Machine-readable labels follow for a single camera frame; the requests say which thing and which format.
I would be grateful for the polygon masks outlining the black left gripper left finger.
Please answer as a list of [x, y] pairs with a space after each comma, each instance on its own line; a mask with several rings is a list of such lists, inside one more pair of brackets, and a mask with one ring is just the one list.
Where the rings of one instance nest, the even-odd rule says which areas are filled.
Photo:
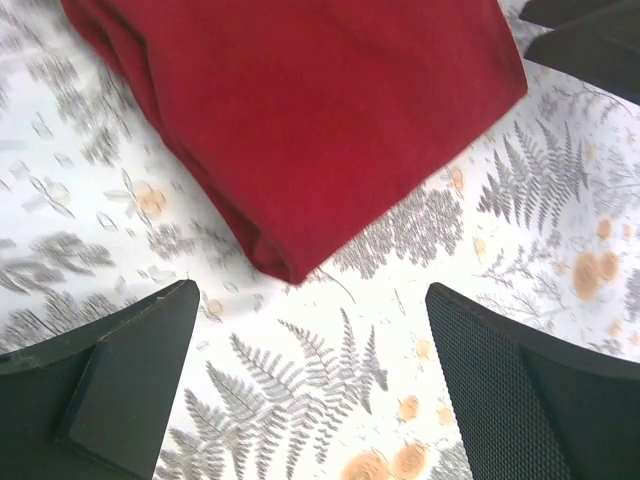
[[177, 281], [2, 355], [2, 478], [152, 478], [199, 301]]

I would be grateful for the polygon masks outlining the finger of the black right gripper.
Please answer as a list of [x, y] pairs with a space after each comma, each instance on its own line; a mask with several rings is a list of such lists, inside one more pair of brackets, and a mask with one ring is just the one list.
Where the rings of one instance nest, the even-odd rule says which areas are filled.
[[549, 29], [524, 58], [558, 70], [637, 104], [639, 102], [639, 3], [615, 1]]
[[565, 23], [614, 3], [614, 0], [530, 0], [519, 18], [529, 23]]

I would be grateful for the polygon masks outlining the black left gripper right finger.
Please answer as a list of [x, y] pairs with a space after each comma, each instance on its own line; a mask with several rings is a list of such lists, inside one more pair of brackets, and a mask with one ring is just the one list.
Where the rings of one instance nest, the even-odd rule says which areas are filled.
[[639, 366], [433, 283], [434, 344], [476, 479], [636, 479]]

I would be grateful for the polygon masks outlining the red t shirt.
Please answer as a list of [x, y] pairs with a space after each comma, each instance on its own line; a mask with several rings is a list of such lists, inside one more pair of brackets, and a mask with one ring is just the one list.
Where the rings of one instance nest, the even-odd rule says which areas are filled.
[[525, 94], [495, 1], [66, 1], [251, 263], [291, 284]]

